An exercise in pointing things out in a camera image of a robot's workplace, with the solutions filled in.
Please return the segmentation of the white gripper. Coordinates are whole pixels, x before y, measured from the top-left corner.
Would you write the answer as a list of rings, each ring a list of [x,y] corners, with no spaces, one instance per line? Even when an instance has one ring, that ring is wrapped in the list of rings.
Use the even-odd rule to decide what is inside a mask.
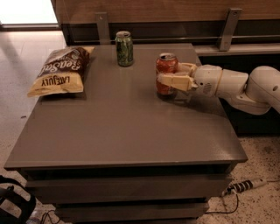
[[[161,73],[158,81],[168,87],[181,91],[196,89],[196,93],[205,96],[214,96],[221,79],[222,68],[220,66],[204,65],[197,67],[193,63],[178,63],[178,71],[187,75],[175,73]]]

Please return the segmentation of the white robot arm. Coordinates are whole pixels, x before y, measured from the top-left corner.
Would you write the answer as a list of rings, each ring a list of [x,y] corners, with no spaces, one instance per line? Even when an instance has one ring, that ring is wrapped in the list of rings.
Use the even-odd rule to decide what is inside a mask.
[[[224,99],[252,115],[263,115],[271,108],[280,113],[280,72],[271,66],[258,66],[247,74],[220,66],[179,63],[176,73],[160,72],[157,80],[183,92]]]

